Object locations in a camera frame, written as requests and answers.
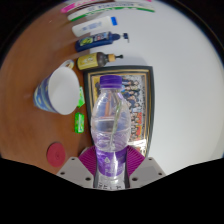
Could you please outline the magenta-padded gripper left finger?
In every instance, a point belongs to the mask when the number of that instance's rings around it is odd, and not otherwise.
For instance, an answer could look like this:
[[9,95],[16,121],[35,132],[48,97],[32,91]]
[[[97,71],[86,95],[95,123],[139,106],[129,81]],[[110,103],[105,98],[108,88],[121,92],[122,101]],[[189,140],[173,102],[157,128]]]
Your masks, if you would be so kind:
[[95,148],[86,148],[79,157],[70,157],[57,175],[84,188],[94,187],[97,171]]

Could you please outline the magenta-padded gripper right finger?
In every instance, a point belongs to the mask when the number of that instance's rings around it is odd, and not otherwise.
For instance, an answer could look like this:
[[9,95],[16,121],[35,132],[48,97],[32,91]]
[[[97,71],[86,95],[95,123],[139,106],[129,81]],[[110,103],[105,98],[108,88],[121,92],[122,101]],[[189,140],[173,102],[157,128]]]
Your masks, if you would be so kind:
[[127,148],[126,180],[129,189],[143,187],[164,176],[164,171],[154,158],[144,157],[131,146]]

